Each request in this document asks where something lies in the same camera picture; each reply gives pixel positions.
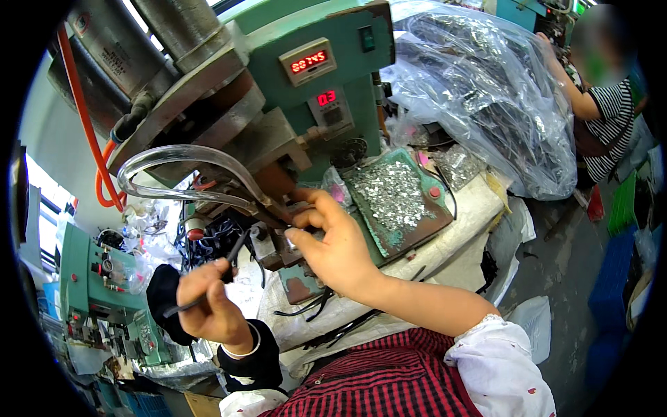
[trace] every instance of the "floor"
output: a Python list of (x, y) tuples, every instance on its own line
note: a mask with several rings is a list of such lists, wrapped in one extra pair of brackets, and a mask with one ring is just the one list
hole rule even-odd
[[(587, 303), (609, 240), (607, 221), (617, 186), (615, 182), (600, 184), (606, 214), (602, 221), (593, 224), (584, 210), (578, 210), (569, 227), (549, 242), (543, 240), (548, 230), (545, 219), (531, 211), (538, 238), (519, 247), (516, 257), (521, 264), (499, 307), (504, 315), (524, 300), (549, 297), (551, 352), (538, 367), (561, 417), (583, 415), (595, 397), (584, 383), (588, 346), (597, 333)], [(554, 220), (563, 209), (560, 201), (538, 204)]]

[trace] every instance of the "red digital display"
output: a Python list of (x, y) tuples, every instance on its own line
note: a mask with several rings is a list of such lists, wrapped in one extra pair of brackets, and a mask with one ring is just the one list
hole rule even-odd
[(320, 94), (317, 97), (317, 102), (320, 107), (323, 107), (336, 100), (336, 92), (334, 90), (329, 90), (324, 94)]
[(322, 50), (318, 53), (314, 53), (313, 55), (308, 55), (307, 57), (301, 58), (298, 61), (294, 61), (291, 65), (291, 70), (295, 74), (300, 73), (304, 69), (313, 67), (326, 60), (327, 60), (326, 51)]

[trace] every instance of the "worker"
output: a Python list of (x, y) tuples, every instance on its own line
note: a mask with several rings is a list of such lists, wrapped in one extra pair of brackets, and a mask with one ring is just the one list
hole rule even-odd
[[(578, 189), (590, 189), (606, 177), (623, 156), (632, 135), (635, 106), (628, 74), (636, 60), (636, 49), (632, 37), (622, 28), (611, 5), (590, 8), (575, 25), (572, 64), (582, 85), (592, 85), (583, 92), (553, 53), (545, 55), (548, 69), (572, 104)], [(551, 49), (546, 35), (539, 32), (537, 36)]]
[(321, 242), (301, 229), (285, 232), (317, 276), (338, 294), (418, 327), (316, 361), (288, 398), (271, 330), (246, 320), (225, 296), (227, 261), (205, 264), (181, 279), (177, 301), (203, 294), (206, 301), (179, 319), (187, 333), (221, 343), (217, 358), (231, 392), (220, 402), (222, 416), (556, 415), (520, 326), (473, 292), (381, 273), (357, 222), (326, 191), (291, 196), (309, 204), (294, 226), (325, 232)]

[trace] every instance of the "red button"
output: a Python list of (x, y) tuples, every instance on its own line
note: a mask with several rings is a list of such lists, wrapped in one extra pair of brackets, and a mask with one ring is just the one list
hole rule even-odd
[(202, 229), (191, 229), (187, 233), (187, 238), (195, 241), (204, 237), (204, 231)]

